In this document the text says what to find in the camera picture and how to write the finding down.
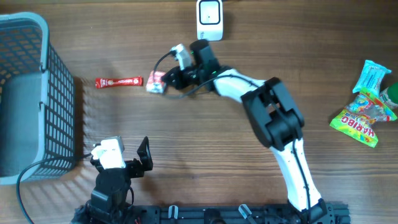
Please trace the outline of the green lid jar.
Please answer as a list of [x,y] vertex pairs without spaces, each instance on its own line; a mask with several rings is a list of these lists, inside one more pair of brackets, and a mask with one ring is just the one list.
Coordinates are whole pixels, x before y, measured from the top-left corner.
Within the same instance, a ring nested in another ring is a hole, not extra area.
[[387,87],[379,94],[379,99],[390,109],[394,110],[398,107],[398,83]]

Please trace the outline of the green Haribo gummy bag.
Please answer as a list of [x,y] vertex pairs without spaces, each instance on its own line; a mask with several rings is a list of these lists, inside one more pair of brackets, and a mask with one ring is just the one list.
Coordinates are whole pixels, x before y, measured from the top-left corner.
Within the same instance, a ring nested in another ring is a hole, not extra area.
[[374,93],[362,88],[354,101],[332,119],[330,126],[353,139],[376,147],[378,137],[372,125],[376,122],[395,121],[396,114]]

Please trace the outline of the teal tissue packet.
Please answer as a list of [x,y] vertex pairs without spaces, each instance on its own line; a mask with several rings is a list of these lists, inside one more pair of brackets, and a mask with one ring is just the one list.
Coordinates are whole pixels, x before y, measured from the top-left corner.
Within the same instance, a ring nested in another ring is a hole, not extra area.
[[365,88],[372,94],[378,96],[382,79],[385,75],[392,73],[392,70],[373,62],[372,60],[365,60],[360,77],[355,84],[352,93],[360,92]]

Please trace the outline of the red white small packet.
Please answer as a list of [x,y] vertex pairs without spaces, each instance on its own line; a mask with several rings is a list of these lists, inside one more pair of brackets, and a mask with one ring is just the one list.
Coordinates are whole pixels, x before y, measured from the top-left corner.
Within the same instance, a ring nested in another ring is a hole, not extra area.
[[146,91],[150,93],[163,94],[165,91],[165,83],[162,81],[162,77],[165,75],[162,71],[151,71],[146,84]]

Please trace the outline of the red Nescafe stick sachet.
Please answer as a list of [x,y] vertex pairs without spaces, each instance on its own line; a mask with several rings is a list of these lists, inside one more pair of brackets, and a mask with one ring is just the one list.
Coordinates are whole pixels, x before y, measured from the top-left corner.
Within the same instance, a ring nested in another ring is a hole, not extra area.
[[130,78],[97,78],[95,87],[97,89],[110,88],[116,86],[142,86],[144,79],[141,76]]

